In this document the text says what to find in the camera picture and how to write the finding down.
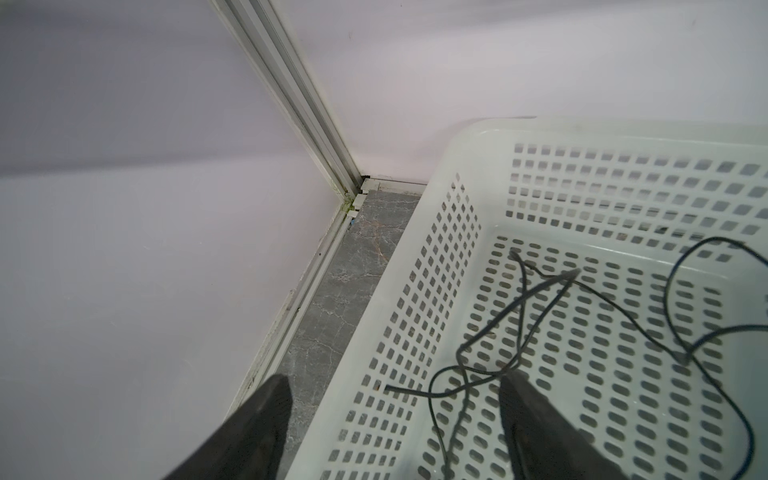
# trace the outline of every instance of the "black cable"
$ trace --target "black cable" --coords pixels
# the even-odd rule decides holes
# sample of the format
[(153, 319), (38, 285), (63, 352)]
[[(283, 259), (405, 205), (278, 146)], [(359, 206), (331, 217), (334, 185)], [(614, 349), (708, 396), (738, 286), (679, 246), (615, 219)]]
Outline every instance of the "black cable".
[[(710, 332), (702, 337), (700, 337), (696, 342), (687, 345), (686, 342), (680, 337), (680, 334), (675, 330), (674, 325), (672, 324), (672, 320), (669, 314), (669, 292), (670, 292), (670, 285), (672, 284), (672, 279), (674, 278), (674, 275), (679, 270), (682, 263), (697, 249), (702, 247), (703, 245), (706, 245), (708, 243), (729, 243), (737, 248), (740, 248), (746, 252), (748, 252), (750, 255), (758, 259), (764, 266), (768, 266), (768, 260), (761, 256), (756, 251), (750, 249), (743, 243), (737, 242), (735, 240), (731, 240), (726, 237), (710, 237), (704, 240), (701, 240), (699, 243), (696, 243), (693, 247), (691, 247), (684, 255), (678, 259), (678, 261), (674, 264), (672, 267), (672, 270), (670, 271), (670, 275), (667, 278), (667, 282), (664, 287), (664, 298), (663, 298), (663, 305), (664, 305), (664, 318), (667, 322), (667, 326), (669, 326), (670, 330), (672, 331), (675, 340), (677, 341), (677, 344), (680, 345), (683, 348), (683, 352), (675, 352), (672, 349), (665, 346), (663, 343), (656, 340), (654, 337), (652, 337), (646, 330), (640, 326), (640, 324), (634, 319), (634, 317), (629, 314), (627, 310), (625, 310), (623, 307), (615, 303), (611, 298), (604, 295), (603, 293), (598, 292), (597, 290), (593, 289), (589, 285), (586, 285), (582, 282), (579, 282), (576, 280), (576, 277), (578, 276), (580, 270), (570, 270), (568, 272), (563, 272), (560, 275), (547, 275), (542, 273), (536, 266), (524, 263), (520, 256), (514, 252), (513, 250), (510, 250), (510, 258), (511, 260), (515, 260), (520, 264), (521, 266), (521, 280), (522, 280), (522, 288), (521, 288), (521, 295), (514, 301), (512, 301), (509, 305), (507, 305), (499, 314), (497, 314), (491, 322), (488, 323), (488, 325), (483, 328), (480, 332), (476, 333), (472, 338), (470, 338), (467, 342), (463, 343), (458, 350), (456, 351), (456, 361), (458, 365), (453, 366), (447, 366), (443, 369), (440, 369), (435, 375), (432, 376), (432, 379), (429, 383), (429, 389), (427, 392), (423, 392), (421, 390), (412, 390), (412, 389), (403, 389), (397, 386), (391, 386), (387, 385), (385, 387), (385, 391), (390, 392), (399, 392), (399, 393), (405, 393), (409, 395), (414, 396), (421, 396), (426, 397), (428, 399), (429, 403), (429, 413), (432, 417), (432, 425), (435, 430), (435, 434), (438, 436), (438, 440), (440, 443), (440, 449), (442, 451), (443, 460), (445, 462), (444, 467), (444, 473), (446, 477), (452, 478), (452, 471), (450, 470), (450, 459), (449, 455), (452, 452), (452, 446), (455, 440), (456, 433), (458, 432), (459, 425), (461, 424), (461, 421), (464, 418), (466, 408), (468, 406), (468, 400), (469, 400), (469, 390), (470, 388), (473, 388), (475, 386), (479, 386), (488, 382), (491, 382), (494, 379), (497, 379), (499, 376), (504, 375), (508, 370), (510, 369), (516, 369), (520, 366), (520, 358), (522, 353), (525, 351), (525, 347), (528, 345), (528, 343), (531, 341), (536, 329), (541, 324), (541, 322), (544, 320), (544, 318), (547, 316), (549, 311), (552, 309), (552, 307), (557, 303), (557, 301), (560, 300), (560, 298), (565, 295), (565, 292), (570, 288), (571, 285), (576, 284), (579, 285), (582, 289), (588, 291), (589, 293), (592, 293), (593, 295), (597, 296), (598, 298), (604, 300), (609, 305), (614, 307), (616, 310), (618, 310), (621, 314), (623, 314), (627, 319), (632, 323), (632, 325), (653, 345), (655, 345), (657, 348), (663, 350), (664, 352), (668, 353), (672, 359), (675, 362), (680, 363), (683, 366), (686, 366), (689, 362), (693, 362), (694, 365), (699, 369), (699, 371), (704, 376), (705, 380), (711, 384), (715, 390), (722, 396), (726, 402), (730, 405), (730, 407), (734, 410), (734, 412), (737, 414), (739, 419), (744, 425), (744, 428), (746, 429), (747, 437), (748, 437), (748, 448), (747, 453), (745, 455), (744, 460), (742, 461), (742, 465), (737, 470), (737, 472), (733, 475), (732, 480), (738, 480), (741, 478), (748, 468), (750, 467), (753, 457), (754, 457), (754, 449), (755, 449), (755, 435), (752, 428), (752, 425), (750, 424), (749, 420), (747, 420), (746, 416), (743, 414), (739, 406), (728, 396), (723, 388), (720, 386), (720, 383), (715, 380), (709, 373), (706, 371), (706, 369), (702, 366), (702, 364), (699, 362), (699, 360), (694, 356), (694, 353), (696, 350), (698, 350), (702, 345), (705, 343), (717, 338), (718, 336), (727, 335), (729, 333), (738, 333), (738, 332), (746, 332), (746, 331), (768, 331), (768, 325), (758, 325), (758, 324), (746, 324), (746, 325), (738, 325), (738, 326), (728, 326), (724, 328), (720, 328), (717, 330), (714, 330), (713, 332)], [(546, 280), (542, 283), (539, 283), (537, 286), (533, 287), (531, 290), (527, 290), (527, 279), (525, 275), (525, 267), (530, 268), (534, 272), (536, 272), (539, 276), (542, 278), (545, 278)], [(556, 283), (560, 283), (565, 281), (564, 287), (558, 292), (558, 295), (547, 305), (545, 310), (541, 313), (541, 315), (536, 319), (534, 322), (531, 332), (526, 336), (525, 341), (521, 344), (522, 339), (522, 330), (525, 326), (525, 301), (530, 298), (531, 296), (534, 296), (536, 293), (541, 292), (542, 290), (545, 290)], [(490, 333), (492, 329), (494, 329), (512, 310), (520, 306), (520, 316), (518, 319), (518, 335), (517, 335), (517, 352), (512, 357), (512, 359), (507, 362), (500, 370), (495, 372), (488, 372), (485, 370), (480, 369), (474, 369), (472, 367), (468, 367), (463, 365), (461, 353), (465, 351), (467, 348), (469, 348), (472, 344), (477, 342), (479, 339), (481, 339), (483, 336)], [(464, 379), (464, 384), (453, 389), (453, 390), (447, 390), (442, 393), (434, 393), (432, 391), (432, 387), (434, 386), (435, 381), (437, 378), (450, 370), (459, 370), (462, 374), (462, 378)], [(481, 375), (487, 375), (486, 378), (475, 380), (474, 382), (469, 382), (469, 378), (467, 376), (467, 372), (474, 372)], [(456, 422), (455, 428), (453, 430), (451, 440), (449, 442), (449, 450), (445, 450), (445, 445), (442, 440), (442, 434), (441, 429), (439, 428), (439, 425), (437, 423), (437, 419), (435, 417), (434, 409), (432, 406), (432, 400), (433, 399), (439, 399), (439, 398), (445, 398), (449, 396), (453, 396), (460, 392), (466, 392), (465, 398), (462, 405), (462, 410), (459, 413), (458, 420)]]

